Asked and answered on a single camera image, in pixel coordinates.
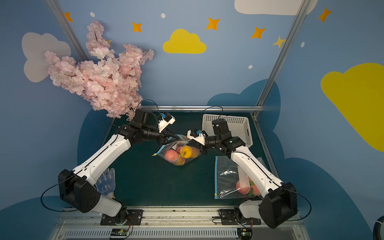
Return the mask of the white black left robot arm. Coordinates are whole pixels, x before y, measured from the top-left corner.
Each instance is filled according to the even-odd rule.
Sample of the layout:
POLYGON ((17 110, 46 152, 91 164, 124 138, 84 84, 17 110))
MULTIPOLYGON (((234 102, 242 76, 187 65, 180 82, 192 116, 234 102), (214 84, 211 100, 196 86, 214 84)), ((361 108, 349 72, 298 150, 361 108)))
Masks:
POLYGON ((173 136, 167 126, 175 122, 170 113, 160 114, 156 126, 150 125, 151 112, 136 110, 127 125, 116 133, 96 153, 73 170, 58 175, 60 198, 82 213, 96 212, 112 218, 125 218, 127 208, 116 200, 102 195, 95 188, 105 170, 134 144, 155 140, 164 145, 173 136))

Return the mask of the pink peach large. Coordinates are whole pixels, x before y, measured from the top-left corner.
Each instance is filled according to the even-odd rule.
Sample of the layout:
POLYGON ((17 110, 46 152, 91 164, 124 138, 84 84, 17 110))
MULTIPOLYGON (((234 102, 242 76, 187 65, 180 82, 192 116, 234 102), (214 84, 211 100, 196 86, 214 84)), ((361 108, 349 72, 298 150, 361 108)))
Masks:
POLYGON ((261 192, 260 192, 260 190, 257 188, 256 185, 251 185, 251 190, 250 190, 249 194, 250 194, 251 196, 260 196, 260 195, 261 195, 261 192))

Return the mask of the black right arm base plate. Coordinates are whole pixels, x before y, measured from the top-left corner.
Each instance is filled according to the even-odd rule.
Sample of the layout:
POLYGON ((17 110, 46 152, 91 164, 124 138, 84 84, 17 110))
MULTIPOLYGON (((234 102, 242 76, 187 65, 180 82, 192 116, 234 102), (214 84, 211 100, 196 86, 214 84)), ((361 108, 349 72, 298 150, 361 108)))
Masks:
POLYGON ((219 219, 222 225, 261 225, 261 219, 245 218, 239 209, 219 209, 219 219))

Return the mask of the clear zip-top bag blue zipper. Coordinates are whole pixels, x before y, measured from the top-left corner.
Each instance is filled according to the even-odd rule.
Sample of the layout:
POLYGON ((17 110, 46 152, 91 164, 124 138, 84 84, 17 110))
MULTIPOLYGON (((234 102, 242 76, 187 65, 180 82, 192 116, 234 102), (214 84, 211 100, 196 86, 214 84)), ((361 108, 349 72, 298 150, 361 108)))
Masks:
POLYGON ((269 190, 274 189, 274 176, 258 159, 248 158, 243 154, 234 155, 234 160, 227 156, 216 157, 215 162, 215 199, 264 198, 269 190), (260 196, 242 195, 236 190, 236 183, 241 186, 256 185, 260 196))

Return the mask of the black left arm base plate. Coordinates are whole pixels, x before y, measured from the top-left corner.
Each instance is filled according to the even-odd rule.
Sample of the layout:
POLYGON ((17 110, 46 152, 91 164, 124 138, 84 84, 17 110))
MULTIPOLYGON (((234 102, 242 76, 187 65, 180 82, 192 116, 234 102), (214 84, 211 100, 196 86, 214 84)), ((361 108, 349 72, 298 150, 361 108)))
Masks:
POLYGON ((102 215, 101 226, 140 226, 143 219, 141 209, 123 209, 115 217, 102 215))

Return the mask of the yellow peach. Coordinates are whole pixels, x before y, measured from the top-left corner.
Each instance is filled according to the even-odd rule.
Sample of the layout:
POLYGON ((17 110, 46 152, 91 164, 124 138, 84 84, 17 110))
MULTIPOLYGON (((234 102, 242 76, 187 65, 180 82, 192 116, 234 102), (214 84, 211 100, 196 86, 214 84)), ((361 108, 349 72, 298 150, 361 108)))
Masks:
POLYGON ((175 162, 174 162, 174 165, 175 166, 182 166, 182 165, 184 165, 186 163, 186 159, 185 158, 179 158, 178 160, 176 160, 175 162))
POLYGON ((190 146, 183 146, 181 149, 181 157, 189 159, 192 157, 193 149, 190 146))

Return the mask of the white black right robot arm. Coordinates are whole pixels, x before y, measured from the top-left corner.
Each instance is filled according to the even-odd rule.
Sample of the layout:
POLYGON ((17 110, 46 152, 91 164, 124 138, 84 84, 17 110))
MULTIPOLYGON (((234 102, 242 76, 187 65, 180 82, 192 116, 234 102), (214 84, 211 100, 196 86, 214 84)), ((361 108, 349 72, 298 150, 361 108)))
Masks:
POLYGON ((205 131, 191 131, 189 138, 200 143, 202 150, 218 149, 226 154, 250 177, 258 188, 262 202, 258 204, 258 212, 263 222, 275 229, 298 213, 296 187, 288 182, 283 183, 264 167, 251 153, 240 137, 233 137, 225 119, 212 121, 214 135, 208 136, 205 131))

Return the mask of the pink peach with leaf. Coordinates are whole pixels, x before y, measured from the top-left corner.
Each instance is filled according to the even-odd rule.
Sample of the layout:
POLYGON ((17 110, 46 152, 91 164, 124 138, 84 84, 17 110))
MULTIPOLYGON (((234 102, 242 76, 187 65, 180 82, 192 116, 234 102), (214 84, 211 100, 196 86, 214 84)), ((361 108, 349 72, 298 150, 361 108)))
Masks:
POLYGON ((249 185, 241 186, 240 181, 237 181, 236 190, 242 195, 247 195, 251 191, 251 187, 249 185))

